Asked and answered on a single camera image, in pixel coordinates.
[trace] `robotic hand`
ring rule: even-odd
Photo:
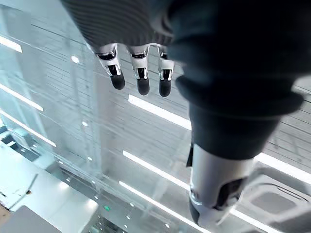
[[[253,159],[281,117],[303,101],[291,89],[311,71],[311,5],[296,0],[62,2],[115,88],[125,84],[117,43],[128,47],[142,95],[149,92],[150,45],[159,49],[162,96],[171,87],[173,62],[167,59],[184,65],[176,85],[190,103],[190,210],[201,227],[220,223],[241,198]]]

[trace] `green light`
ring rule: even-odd
[[[105,206],[104,206],[104,208],[105,208],[105,210],[107,210],[107,211],[109,211],[109,210],[110,210],[110,207],[109,207],[109,206],[107,206],[107,205],[105,205]]]

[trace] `black fingertip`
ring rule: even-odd
[[[159,83],[159,93],[163,97],[167,97],[171,92],[171,81],[167,79],[160,80]]]
[[[120,75],[113,75],[110,78],[112,85],[115,89],[122,90],[125,87],[125,79],[123,73],[121,73]]]
[[[137,79],[137,88],[138,88],[138,92],[145,96],[149,93],[150,87],[149,87],[149,78],[144,79]]]

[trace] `ceiling light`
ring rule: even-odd
[[[64,189],[67,189],[69,187],[69,185],[66,184],[65,182],[61,182],[61,183],[59,183],[59,187],[60,187],[60,189],[64,190]]]
[[[16,120],[14,117],[12,117],[9,114],[7,114],[6,112],[4,112],[2,109],[0,109],[0,114],[5,116],[6,118],[10,119],[11,121],[15,122],[17,125],[23,127],[25,130],[27,130],[28,132],[30,132],[33,135],[37,136],[38,138],[42,139],[43,141],[45,141],[45,142],[49,143],[50,145],[56,147],[56,144],[54,142],[52,142],[51,140],[45,138],[44,136],[42,136],[41,134],[37,133],[33,129],[29,128],[27,125],[25,125],[25,124],[21,123],[20,121]]]
[[[147,168],[147,169],[153,171],[154,173],[156,173],[156,174],[162,176],[163,178],[165,178],[165,179],[167,179],[167,180],[173,182],[174,184],[176,184],[176,185],[178,185],[178,186],[180,186],[180,187],[182,187],[182,188],[184,188],[184,189],[186,189],[186,190],[189,190],[189,189],[190,189],[189,185],[187,185],[186,183],[184,183],[184,182],[182,182],[181,180],[177,179],[176,177],[171,176],[170,174],[168,174],[168,173],[166,173],[166,172],[164,172],[164,171],[158,169],[157,167],[154,167],[154,166],[152,166],[151,164],[149,164],[149,163],[147,163],[147,162],[145,162],[145,161],[143,161],[143,160],[137,158],[136,156],[134,156],[134,155],[132,155],[132,154],[126,152],[126,151],[123,151],[123,155],[124,155],[125,157],[131,159],[132,161],[134,161],[134,162],[136,162],[136,163],[142,165],[143,167],[145,167],[145,168]],[[271,156],[269,156],[269,155],[263,154],[263,153],[261,153],[260,155],[258,155],[256,158],[258,159],[258,161],[264,161],[264,162],[266,162],[266,164],[268,164],[268,165],[271,164],[271,166],[276,167],[276,169],[277,169],[277,167],[279,168],[279,166],[280,166],[280,163],[279,163],[279,162],[285,164],[284,162],[279,161],[278,159],[275,159],[275,158],[273,158],[273,157],[271,157]],[[301,176],[304,175],[304,177],[306,177],[306,174],[304,174],[304,173],[306,173],[306,172],[301,171],[301,170],[300,170],[300,172],[298,172],[298,171],[296,171],[294,168],[295,168],[295,169],[298,169],[298,168],[296,168],[296,167],[291,168],[291,169],[293,169],[293,170],[292,170],[293,173],[294,173],[294,172],[296,172],[297,174],[303,173],[303,174],[301,174]],[[242,220],[244,220],[244,218],[243,218],[244,216],[247,216],[247,215],[245,215],[245,214],[243,214],[243,213],[241,213],[241,212],[239,212],[239,211],[237,211],[237,210],[233,210],[233,211],[231,212],[231,214],[233,214],[233,215],[235,215],[235,216],[241,218]],[[247,218],[246,218],[245,221],[248,222],[248,223],[250,223],[250,224],[252,224],[252,222],[251,222],[249,219],[252,219],[252,218],[249,217],[249,216],[247,216]],[[263,224],[263,223],[260,223],[260,222],[258,222],[258,221],[256,221],[256,223],[258,223],[258,224],[257,224],[258,226],[261,226],[260,224],[262,224],[262,226],[265,226],[265,227],[264,227],[265,229],[271,229],[271,231],[269,231],[269,232],[274,233],[274,231],[275,231],[275,229],[273,229],[273,228],[271,228],[271,227],[269,227],[269,226],[267,226],[267,225],[265,225],[265,224]]]
[[[243,213],[241,213],[241,212],[239,212],[239,211],[237,211],[235,209],[232,209],[230,212],[234,216],[236,216],[236,217],[238,217],[238,218],[240,218],[240,219],[242,219],[242,220],[252,224],[253,226],[255,226],[255,227],[257,227],[257,228],[259,228],[259,229],[261,229],[261,230],[263,230],[265,232],[268,232],[268,233],[281,233],[281,232],[277,231],[276,229],[274,229],[272,227],[269,227],[269,226],[267,226],[267,225],[265,225],[265,224],[255,220],[255,219],[251,218],[250,216],[247,216],[247,215],[245,215],[245,214],[243,214]]]
[[[74,62],[74,63],[79,63],[79,58],[77,58],[76,56],[71,56],[71,60]]]
[[[281,172],[284,172],[290,176],[293,176],[296,179],[299,179],[305,183],[311,184],[311,174],[303,170],[300,170],[288,163],[280,161],[272,156],[269,156],[265,153],[260,153],[255,157],[255,159],[263,164],[266,164],[270,167],[275,168]]]
[[[39,104],[36,104],[35,102],[31,101],[30,99],[28,99],[28,98],[26,98],[26,97],[23,97],[22,95],[20,95],[19,93],[17,93],[17,92],[15,92],[15,91],[11,90],[10,88],[8,88],[8,87],[6,87],[6,86],[0,84],[0,89],[2,89],[2,90],[5,91],[6,93],[11,94],[12,96],[14,96],[14,97],[20,99],[21,101],[23,101],[23,102],[29,104],[30,106],[32,106],[32,107],[34,107],[34,108],[36,108],[36,109],[38,109],[38,110],[40,110],[40,111],[43,112],[43,108],[42,108]]]
[[[135,163],[138,163],[139,165],[153,171],[154,173],[162,176],[163,178],[169,180],[169,181],[172,181],[174,184],[186,189],[186,190],[190,190],[189,188],[189,185],[186,184],[185,182],[182,182],[181,180],[175,178],[174,176],[171,176],[170,174],[160,170],[159,168],[143,161],[142,159],[139,159],[138,157],[130,154],[129,152],[126,152],[126,151],[123,151],[123,155],[126,157],[126,158],[129,158],[130,160],[134,161]]]
[[[128,95],[128,101],[131,104],[139,108],[142,108],[152,114],[155,114],[163,119],[166,119],[176,125],[180,125],[181,127],[184,127],[185,129],[191,130],[191,122],[181,116],[178,116],[174,113],[171,113],[163,108],[157,107],[147,101],[141,100],[132,95]]]
[[[92,209],[98,208],[98,204],[96,203],[96,201],[94,201],[92,199],[89,199],[87,204]]]
[[[12,145],[16,144],[15,141],[10,141],[8,144],[6,144],[6,146],[11,147]]]
[[[23,51],[21,50],[21,46],[7,38],[4,38],[2,36],[0,36],[0,44],[5,45],[6,47],[9,47],[11,49],[14,49],[17,52],[23,53]]]
[[[187,223],[188,225],[192,226],[193,228],[195,228],[195,229],[197,229],[197,230],[199,230],[201,232],[204,232],[204,233],[210,233],[208,230],[199,227],[198,225],[196,225],[194,222],[190,221],[189,219],[181,216],[180,214],[178,214],[175,211],[169,209],[168,207],[160,204],[159,202],[153,200],[152,198],[142,194],[141,192],[139,192],[136,189],[128,186],[127,184],[123,183],[122,181],[119,181],[119,184],[122,187],[126,188],[127,190],[131,191],[132,193],[135,193],[136,195],[140,196],[141,198],[145,199],[146,201],[150,202],[151,204],[157,206],[158,208],[160,208],[161,210],[165,211],[166,213],[176,217],[177,219],[183,221],[184,223]]]

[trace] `ceiling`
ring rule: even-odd
[[[184,183],[189,182],[190,169],[185,168],[185,163],[190,130],[128,101],[129,95],[134,96],[188,119],[187,102],[174,82],[167,98],[158,93],[156,49],[151,48],[148,57],[150,93],[140,96],[130,58],[126,49],[120,46],[126,86],[117,91],[60,3],[31,2],[0,0],[3,4],[0,5],[0,35],[20,44],[23,51],[18,53],[0,46],[0,84],[31,99],[44,111],[38,111],[2,90],[0,108],[56,144],[54,147],[36,139],[42,148],[64,161],[63,169],[85,180],[90,188],[85,195],[99,194],[96,201],[112,207],[112,211],[103,210],[103,216],[114,224],[136,233],[200,232],[119,184],[122,181],[191,219],[184,188],[143,168],[123,153],[126,151]],[[76,56],[79,63],[74,63],[71,56]],[[173,80],[182,73],[177,64]],[[302,109],[282,119],[263,152],[311,173],[311,79],[301,79],[295,89],[305,96]],[[11,128],[17,126],[5,117],[3,121]],[[264,210],[251,209],[247,201],[242,201],[238,209],[264,224],[273,224],[271,215]],[[126,215],[131,215],[130,221],[125,219]],[[254,229],[237,215],[229,215],[221,226],[211,231]]]

